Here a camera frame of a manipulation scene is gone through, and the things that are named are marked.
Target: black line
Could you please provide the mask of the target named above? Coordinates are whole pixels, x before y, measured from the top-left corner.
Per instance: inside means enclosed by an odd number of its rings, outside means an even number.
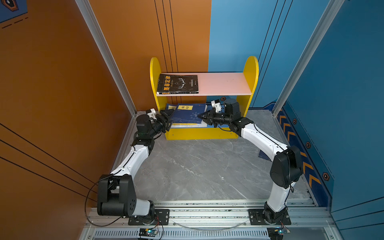
[[[164,9],[164,1],[161,0],[161,2],[163,3],[164,21],[166,22],[166,30],[167,30],[167,40],[168,40],[168,50],[169,50],[170,66],[171,66],[171,68],[172,68],[172,72],[173,72],[172,56],[171,56],[171,54],[170,54],[170,46],[169,46],[169,37],[168,37],[168,28],[167,28],[167,19],[166,19],[166,10]]]
[[[81,184],[81,183],[79,183],[78,181],[76,181],[76,180],[73,180],[72,178],[68,177],[67,175],[65,175],[65,174],[63,174],[63,173],[61,173],[61,172],[57,171],[56,169],[54,169],[54,168],[52,168],[52,167],[50,167],[50,166],[46,165],[45,163],[43,163],[43,162],[41,162],[41,161],[37,160],[36,158],[34,158],[34,157],[32,157],[32,156],[30,156],[30,155],[26,154],[25,152],[23,152],[23,151],[21,151],[20,149],[18,149],[18,148],[16,148],[16,147],[12,146],[11,144],[9,144],[9,143],[7,143],[7,142],[5,142],[5,141],[1,140],[1,139],[0,139],[0,142],[2,142],[2,143],[5,143],[6,145],[8,145],[8,146],[12,147],[13,149],[16,149],[17,151],[21,152],[22,154],[24,154],[24,155],[26,155],[26,156],[28,156],[28,157],[32,158],[33,160],[35,160],[35,161],[37,161],[37,162],[39,162],[39,163],[43,164],[44,166],[46,166],[46,167],[48,167],[48,168],[50,168],[50,169],[54,170],[55,172],[57,172],[57,173],[59,173],[59,174],[63,175],[64,177],[66,177],[66,178],[68,178],[68,179],[71,179],[72,181],[74,181],[75,183],[78,183],[78,184],[80,184],[81,186],[85,187],[86,189],[89,189],[88,187],[86,187],[86,186],[82,185],[82,184]]]
[[[12,23],[11,23],[10,25],[12,25]],[[2,28],[6,28],[6,27],[8,27],[8,26],[10,26],[10,25],[4,26],[4,27],[2,27]]]
[[[260,73],[261,73],[262,70],[263,70],[263,66],[264,66],[266,57],[267,57],[268,52],[269,52],[269,47],[271,46],[271,43],[272,43],[272,40],[273,40],[273,36],[275,35],[275,32],[276,32],[277,25],[279,25],[280,17],[281,17],[281,14],[282,14],[283,10],[284,10],[284,6],[285,6],[285,2],[286,2],[286,1],[287,1],[287,0],[284,0],[284,4],[283,4],[283,7],[281,8],[281,11],[280,11],[280,14],[279,14],[279,18],[277,19],[277,23],[276,23],[276,26],[275,26],[275,30],[273,31],[272,38],[271,38],[271,41],[269,42],[269,46],[268,46],[268,49],[267,49],[267,51],[266,51],[266,54],[265,54],[265,58],[264,58],[262,67],[260,68],[260,71],[259,71]]]
[[[46,179],[46,180],[48,180],[48,181],[50,181],[50,182],[53,182],[53,183],[55,183],[55,184],[57,184],[57,185],[59,185],[59,186],[62,186],[62,187],[66,188],[66,189],[68,189],[68,190],[70,190],[70,191],[72,191],[72,192],[74,192],[74,193],[77,193],[77,194],[79,194],[79,195],[81,195],[81,196],[83,196],[83,197],[86,197],[85,195],[83,195],[83,194],[81,194],[81,193],[78,193],[78,192],[76,192],[76,191],[74,191],[74,190],[72,190],[72,189],[69,189],[69,188],[67,188],[67,187],[65,187],[65,186],[63,186],[63,185],[61,185],[61,184],[59,184],[59,183],[57,183],[57,182],[52,181],[51,179],[48,179],[48,178],[46,178],[46,177],[43,177],[43,176],[41,176],[41,175],[38,174],[38,173],[35,173],[35,172],[33,172],[33,171],[29,170],[29,169],[26,169],[25,167],[22,167],[22,166],[20,166],[20,165],[14,163],[14,162],[9,161],[8,159],[5,159],[5,158],[3,158],[3,157],[1,157],[1,156],[0,156],[0,158],[3,159],[3,160],[5,160],[5,161],[7,161],[7,162],[9,162],[9,163],[12,163],[12,164],[15,165],[15,166],[18,166],[18,167],[20,167],[20,168],[22,168],[22,169],[24,169],[24,170],[27,170],[27,171],[29,171],[29,172],[31,172],[31,173],[33,173],[33,174],[36,174],[37,176],[42,177],[42,178],[44,178],[44,179]]]
[[[371,213],[368,213],[368,214],[362,214],[362,215],[358,215],[358,216],[354,216],[354,217],[348,217],[348,218],[345,218],[345,219],[336,220],[335,222],[343,221],[343,220],[347,220],[347,219],[351,219],[351,218],[355,218],[355,217],[361,217],[361,216],[365,216],[365,215],[369,215],[369,214],[376,214],[376,213],[379,213],[379,212],[384,212],[384,210],[377,211],[377,212],[371,212]]]
[[[279,41],[279,37],[280,37],[280,34],[281,34],[281,32],[283,31],[284,23],[285,23],[285,20],[287,20],[287,16],[288,16],[289,10],[291,9],[292,3],[293,3],[293,0],[291,1],[291,5],[289,6],[289,9],[288,9],[287,15],[285,16],[285,19],[284,19],[284,22],[283,22],[283,26],[282,26],[282,27],[281,27],[281,29],[280,29],[280,33],[279,33],[279,36],[277,37],[277,40],[276,40],[275,46],[273,47],[273,51],[272,51],[271,57],[269,58],[269,61],[268,61],[268,65],[266,66],[266,69],[265,69],[265,72],[264,72],[264,75],[263,75],[262,81],[260,82],[260,86],[259,86],[259,89],[257,90],[257,93],[256,93],[256,97],[255,97],[255,100],[256,100],[256,98],[257,98],[257,95],[259,94],[260,88],[262,87],[262,84],[263,84],[263,80],[264,80],[264,77],[265,77],[266,71],[268,70],[268,67],[269,67],[269,63],[271,62],[271,59],[272,59],[273,53],[274,53],[274,51],[275,51],[275,48],[276,48],[276,45],[277,45],[277,42]]]
[[[66,166],[67,168],[71,169],[72,171],[74,171],[75,173],[79,174],[80,176],[82,176],[83,178],[87,179],[88,181],[94,183],[93,181],[91,181],[89,178],[85,177],[84,175],[82,175],[81,173],[77,172],[76,170],[74,170],[73,168],[71,168],[70,166],[66,165],[65,163],[59,161],[57,158],[53,157],[51,154],[47,153],[46,151],[42,150],[41,148],[39,148],[38,146],[36,146],[35,144],[31,143],[30,141],[26,140],[25,138],[23,138],[22,136],[20,136],[19,134],[15,133],[14,131],[12,131],[11,129],[7,128],[6,126],[4,126],[3,124],[0,123],[1,126],[5,127],[6,129],[8,129],[9,131],[11,131],[12,133],[16,134],[18,137],[22,138],[24,141],[28,142],[29,144],[33,145],[35,148],[41,150],[43,153],[47,154],[48,156],[52,157],[53,159],[55,159],[56,161],[58,161],[59,163],[63,164],[64,166]]]
[[[248,108],[248,109],[249,109],[249,110],[260,110],[260,109],[263,109],[263,108],[268,107],[268,106],[271,105],[272,103],[276,103],[276,102],[270,102],[270,103],[268,103],[267,105],[265,105],[265,106],[262,107],[262,108]]]
[[[275,5],[275,8],[274,8],[274,10],[273,10],[273,14],[272,14],[272,17],[271,17],[271,21],[269,22],[268,30],[267,30],[267,32],[266,32],[266,34],[265,34],[265,38],[264,38],[264,42],[263,42],[263,46],[262,46],[262,50],[260,51],[259,58],[257,59],[258,61],[260,61],[260,57],[262,56],[262,52],[263,52],[264,44],[265,44],[265,41],[266,41],[266,37],[267,37],[267,35],[268,35],[269,28],[270,28],[270,26],[271,26],[273,16],[275,15],[275,10],[276,10],[277,3],[278,3],[278,2],[279,2],[279,0],[276,1],[276,5]]]
[[[369,225],[364,225],[364,226],[359,226],[359,227],[369,227],[369,226],[376,226],[376,225],[381,225],[381,224],[384,224],[384,222],[382,222],[382,223],[376,223],[376,224],[369,224]],[[354,229],[354,228],[359,228],[359,227],[343,228],[343,229],[339,229],[339,231],[341,231],[341,230],[347,230],[347,229]]]
[[[355,204],[355,205],[352,205],[352,206],[349,206],[349,207],[345,207],[345,208],[343,208],[343,209],[339,209],[339,210],[333,211],[333,212],[331,212],[331,213],[334,213],[334,212],[337,212],[337,211],[340,211],[340,210],[344,210],[344,209],[348,209],[348,208],[350,208],[350,207],[355,207],[355,206],[358,206],[358,205],[361,205],[361,204],[366,204],[366,203],[368,203],[368,202],[373,202],[373,201],[376,201],[376,200],[379,200],[379,199],[382,199],[382,198],[384,198],[384,197],[379,197],[379,198],[372,199],[372,200],[369,200],[369,201],[366,201],[366,202],[362,202],[362,203],[360,203],[360,204]]]
[[[26,13],[22,13],[22,14],[20,14],[20,15],[14,16],[14,17],[12,17],[12,18],[10,18],[10,19],[6,19],[6,20],[4,20],[4,21],[1,21],[0,23],[6,22],[6,21],[11,20],[11,19],[13,19],[13,18],[17,18],[17,17],[19,17],[19,16],[21,16],[21,15],[24,15],[24,14],[26,14]]]
[[[179,72],[179,65],[177,64],[175,30],[173,29],[172,8],[171,8],[171,6],[170,6],[170,0],[169,0],[169,9],[170,9],[170,19],[172,20],[173,43],[175,44],[176,68],[177,68],[177,72]]]
[[[164,52],[163,38],[162,38],[162,36],[161,36],[161,29],[160,29],[159,15],[157,14],[156,0],[153,0],[153,1],[155,2],[155,9],[156,9],[157,23],[159,24],[161,46],[163,47],[163,54],[164,54],[164,62],[166,63],[166,70],[167,70],[167,72],[168,72],[167,60],[166,60],[166,53]]]

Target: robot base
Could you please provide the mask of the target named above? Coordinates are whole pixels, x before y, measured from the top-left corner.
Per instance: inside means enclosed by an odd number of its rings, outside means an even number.
[[[128,221],[128,225],[142,226],[142,225],[156,225],[157,218],[163,226],[168,225],[169,209],[155,209],[153,202],[151,201],[151,208],[149,214],[146,216],[131,216]]]
[[[291,219],[288,215],[288,208],[285,207],[280,212],[274,213],[266,209],[248,209],[251,225],[279,225],[280,221],[284,225],[291,225]]]

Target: blue wall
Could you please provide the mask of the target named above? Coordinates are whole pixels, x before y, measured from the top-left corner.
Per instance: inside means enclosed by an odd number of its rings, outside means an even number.
[[[288,98],[334,179],[345,239],[383,239],[383,12],[383,1],[345,1]]]
[[[256,56],[260,76],[251,107],[275,101],[328,2],[212,0],[208,71],[242,72]]]

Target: blue book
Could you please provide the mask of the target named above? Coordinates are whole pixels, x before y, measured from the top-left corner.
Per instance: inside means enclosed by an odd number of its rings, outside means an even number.
[[[205,112],[205,103],[180,103],[172,105],[167,103],[166,109],[175,109],[172,119],[173,123],[201,124],[202,120],[197,116]]]

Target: ventilation grille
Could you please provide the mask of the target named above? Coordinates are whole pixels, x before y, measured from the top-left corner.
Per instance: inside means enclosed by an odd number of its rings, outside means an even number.
[[[94,238],[123,238],[137,239],[139,228],[132,230],[127,228],[98,228],[93,235]],[[270,239],[266,228],[241,228],[228,232],[223,231],[197,231],[180,228],[167,228],[164,231],[162,240],[167,239]]]
[[[94,237],[126,237],[126,236],[137,236],[138,232],[137,230],[114,230],[113,228],[110,228],[108,230],[100,229],[95,231]]]
[[[204,238],[204,237],[267,237],[268,232],[262,230],[233,230],[228,232],[223,231],[187,231],[187,230],[166,230],[164,237],[167,238]]]

